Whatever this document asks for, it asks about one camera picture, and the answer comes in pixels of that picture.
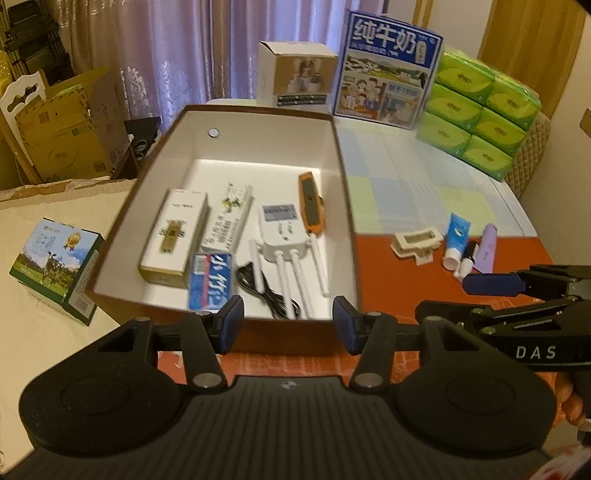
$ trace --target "black cable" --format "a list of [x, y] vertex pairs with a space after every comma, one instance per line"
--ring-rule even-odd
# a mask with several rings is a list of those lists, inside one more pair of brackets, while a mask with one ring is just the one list
[[[267, 283], [265, 274], [262, 273], [262, 281], [265, 286], [265, 291], [260, 294], [255, 288], [255, 273], [252, 262], [248, 262], [246, 265], [241, 266], [236, 270], [236, 278], [238, 283], [244, 290], [257, 297], [262, 297], [269, 308], [273, 318], [275, 319], [286, 319], [287, 313], [285, 312], [285, 303], [283, 302], [283, 295], [279, 295], [277, 292], [271, 290], [271, 287]], [[300, 318], [300, 306], [294, 299], [291, 299], [291, 303], [294, 306], [295, 318]]]

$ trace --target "white product box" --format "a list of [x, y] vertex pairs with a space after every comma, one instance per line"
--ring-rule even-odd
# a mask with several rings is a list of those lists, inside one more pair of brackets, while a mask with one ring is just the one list
[[338, 56], [326, 45], [262, 41], [258, 62], [258, 105], [330, 112]]
[[251, 203], [252, 185], [228, 183], [223, 196], [212, 205], [212, 214], [203, 235], [201, 249], [204, 252], [234, 253]]
[[207, 193], [168, 191], [138, 266], [147, 282], [187, 287], [190, 260], [199, 244], [208, 211]]

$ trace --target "toothpaste tube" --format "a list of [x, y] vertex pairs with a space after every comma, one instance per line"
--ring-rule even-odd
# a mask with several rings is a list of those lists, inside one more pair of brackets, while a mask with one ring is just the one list
[[446, 237], [446, 250], [443, 255], [443, 267], [454, 271], [462, 261], [462, 255], [468, 243], [470, 222], [452, 213]]

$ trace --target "green product box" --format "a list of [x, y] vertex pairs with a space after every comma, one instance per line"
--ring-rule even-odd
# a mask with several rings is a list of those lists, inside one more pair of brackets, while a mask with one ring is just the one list
[[524, 130], [486, 107], [482, 109], [473, 133], [511, 157], [515, 155], [526, 136]]
[[498, 181], [513, 165], [512, 157], [476, 135], [472, 135], [462, 160]]
[[507, 75], [495, 79], [486, 106], [526, 131], [542, 108], [537, 93]]
[[470, 142], [470, 134], [443, 118], [424, 112], [418, 127], [417, 139], [454, 157], [461, 157]]
[[471, 132], [482, 112], [482, 106], [443, 85], [433, 84], [425, 110], [451, 124]]
[[10, 274], [37, 298], [89, 325], [96, 305], [85, 288], [102, 243], [99, 233], [44, 218], [18, 254]]
[[455, 48], [445, 48], [439, 61], [437, 83], [484, 105], [494, 80], [494, 69], [485, 63]]

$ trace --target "chair backrest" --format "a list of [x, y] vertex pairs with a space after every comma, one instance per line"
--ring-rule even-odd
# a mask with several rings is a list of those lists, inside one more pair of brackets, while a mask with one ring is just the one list
[[10, 130], [12, 130], [14, 137], [17, 139], [18, 144], [21, 146], [22, 151], [27, 156], [27, 160], [31, 165], [33, 165], [33, 162], [18, 131], [17, 113], [37, 96], [40, 96], [43, 100], [47, 100], [45, 94], [46, 87], [47, 81], [45, 80], [45, 76], [39, 71], [31, 75], [19, 77], [8, 85], [4, 95], [0, 98], [0, 110], [4, 114], [4, 117], [6, 117]]

